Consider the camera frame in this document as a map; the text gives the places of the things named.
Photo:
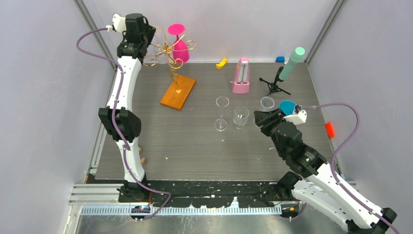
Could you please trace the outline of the red block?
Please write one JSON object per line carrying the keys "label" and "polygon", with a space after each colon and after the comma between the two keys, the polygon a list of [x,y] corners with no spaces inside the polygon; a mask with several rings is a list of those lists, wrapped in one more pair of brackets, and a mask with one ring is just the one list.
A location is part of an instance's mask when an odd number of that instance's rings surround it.
{"label": "red block", "polygon": [[331,122],[325,123],[325,129],[329,138],[333,138],[335,136],[335,130]]}

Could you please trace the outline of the blue block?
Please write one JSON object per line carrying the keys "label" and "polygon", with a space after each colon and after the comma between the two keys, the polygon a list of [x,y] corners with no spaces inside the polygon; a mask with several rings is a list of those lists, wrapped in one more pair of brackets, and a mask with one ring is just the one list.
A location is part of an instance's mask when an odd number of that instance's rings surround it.
{"label": "blue block", "polygon": [[284,56],[276,57],[276,63],[285,63],[285,57]]}

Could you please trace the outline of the clear wine glass back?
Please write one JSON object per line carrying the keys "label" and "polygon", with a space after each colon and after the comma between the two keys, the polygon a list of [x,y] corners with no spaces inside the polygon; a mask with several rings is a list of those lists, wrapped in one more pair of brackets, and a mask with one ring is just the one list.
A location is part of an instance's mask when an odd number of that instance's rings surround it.
{"label": "clear wine glass back", "polygon": [[165,46],[167,43],[166,31],[162,27],[156,27],[152,45],[154,46],[155,60],[159,64],[168,63],[169,58]]}

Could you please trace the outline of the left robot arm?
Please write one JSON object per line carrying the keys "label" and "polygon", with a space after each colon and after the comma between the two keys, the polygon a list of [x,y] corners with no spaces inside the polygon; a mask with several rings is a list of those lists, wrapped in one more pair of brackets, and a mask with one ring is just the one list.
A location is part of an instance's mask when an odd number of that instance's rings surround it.
{"label": "left robot arm", "polygon": [[132,112],[132,98],[137,76],[156,29],[140,13],[124,17],[114,14],[108,29],[121,33],[122,41],[116,49],[117,72],[113,91],[107,106],[98,110],[98,116],[121,153],[124,183],[118,189],[120,197],[143,202],[150,192],[138,147],[142,123]]}

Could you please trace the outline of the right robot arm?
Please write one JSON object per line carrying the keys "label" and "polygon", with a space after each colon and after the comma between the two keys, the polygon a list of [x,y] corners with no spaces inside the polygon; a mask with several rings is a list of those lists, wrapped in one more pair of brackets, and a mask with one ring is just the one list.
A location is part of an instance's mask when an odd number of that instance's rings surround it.
{"label": "right robot arm", "polygon": [[290,115],[280,108],[255,111],[254,118],[290,168],[277,183],[282,199],[303,201],[348,234],[384,234],[392,227],[397,217],[393,209],[369,201],[342,179],[318,151],[303,142],[297,125],[306,122],[305,110],[296,108]]}

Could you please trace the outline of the yellow block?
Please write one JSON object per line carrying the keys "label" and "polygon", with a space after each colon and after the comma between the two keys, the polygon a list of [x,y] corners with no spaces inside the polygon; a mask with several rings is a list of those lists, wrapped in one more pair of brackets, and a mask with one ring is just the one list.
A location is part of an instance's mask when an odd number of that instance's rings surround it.
{"label": "yellow block", "polygon": [[222,58],[222,60],[216,64],[216,69],[220,70],[227,64],[227,58]]}

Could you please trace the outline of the orange wooden rack base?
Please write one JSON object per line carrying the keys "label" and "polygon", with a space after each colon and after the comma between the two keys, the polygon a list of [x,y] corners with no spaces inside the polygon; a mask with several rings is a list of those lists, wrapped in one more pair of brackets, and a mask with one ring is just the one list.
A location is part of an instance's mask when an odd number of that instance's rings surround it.
{"label": "orange wooden rack base", "polygon": [[160,104],[181,111],[195,84],[196,79],[177,75],[175,81],[170,84],[164,93]]}

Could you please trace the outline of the blue wine glass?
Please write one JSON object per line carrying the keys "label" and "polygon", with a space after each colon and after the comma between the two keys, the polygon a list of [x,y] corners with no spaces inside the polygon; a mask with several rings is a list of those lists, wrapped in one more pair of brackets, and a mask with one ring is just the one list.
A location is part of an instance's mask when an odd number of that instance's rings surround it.
{"label": "blue wine glass", "polygon": [[279,109],[286,115],[293,115],[296,113],[296,103],[290,100],[283,100],[279,103]]}

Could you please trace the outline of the black tripod mic stand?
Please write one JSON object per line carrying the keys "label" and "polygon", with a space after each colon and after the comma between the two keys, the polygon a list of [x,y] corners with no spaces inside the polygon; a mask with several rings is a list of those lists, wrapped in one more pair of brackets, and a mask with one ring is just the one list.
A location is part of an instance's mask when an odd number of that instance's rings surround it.
{"label": "black tripod mic stand", "polygon": [[282,80],[279,78],[279,76],[280,76],[283,68],[284,68],[284,67],[281,66],[281,67],[278,69],[278,71],[277,71],[277,73],[276,73],[276,76],[275,76],[273,82],[268,82],[267,80],[264,80],[263,78],[259,78],[259,81],[266,83],[267,86],[268,86],[269,91],[268,91],[268,93],[267,93],[267,95],[266,95],[267,97],[270,96],[270,95],[273,94],[273,93],[278,93],[278,92],[284,92],[284,93],[286,93],[287,95],[291,95],[290,92],[288,92],[288,91],[280,88],[279,85],[278,85],[278,82],[282,82]]}

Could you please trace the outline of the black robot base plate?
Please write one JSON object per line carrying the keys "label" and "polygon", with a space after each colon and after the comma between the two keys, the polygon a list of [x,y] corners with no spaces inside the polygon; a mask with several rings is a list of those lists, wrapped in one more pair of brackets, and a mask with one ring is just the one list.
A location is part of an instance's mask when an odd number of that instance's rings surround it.
{"label": "black robot base plate", "polygon": [[227,208],[237,202],[240,208],[267,208],[292,202],[296,209],[303,202],[288,197],[275,182],[149,180],[146,188],[124,182],[117,189],[119,202],[144,202],[156,208]]}

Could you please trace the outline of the clear wine glass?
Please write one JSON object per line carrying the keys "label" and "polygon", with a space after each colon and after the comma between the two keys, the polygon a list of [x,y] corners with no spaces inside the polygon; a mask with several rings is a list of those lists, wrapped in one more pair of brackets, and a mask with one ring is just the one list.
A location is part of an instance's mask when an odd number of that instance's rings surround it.
{"label": "clear wine glass", "polygon": [[224,96],[216,98],[218,118],[214,122],[214,128],[223,132],[227,129],[227,121],[225,120],[226,108],[229,105],[229,99]]}
{"label": "clear wine glass", "polygon": [[169,58],[165,46],[167,43],[166,31],[162,27],[156,27],[152,45],[154,46],[155,60],[159,64],[168,63]]}
{"label": "clear wine glass", "polygon": [[260,110],[263,112],[271,112],[276,109],[275,101],[271,97],[263,97],[260,100]]}

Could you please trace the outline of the pink wine glass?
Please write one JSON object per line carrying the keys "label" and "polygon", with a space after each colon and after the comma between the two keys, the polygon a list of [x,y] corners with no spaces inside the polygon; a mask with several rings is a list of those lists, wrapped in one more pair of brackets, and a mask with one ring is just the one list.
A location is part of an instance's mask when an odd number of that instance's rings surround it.
{"label": "pink wine glass", "polygon": [[186,63],[190,58],[187,43],[182,39],[185,31],[185,26],[180,23],[175,23],[168,27],[168,33],[176,36],[176,40],[173,43],[172,55],[178,64]]}

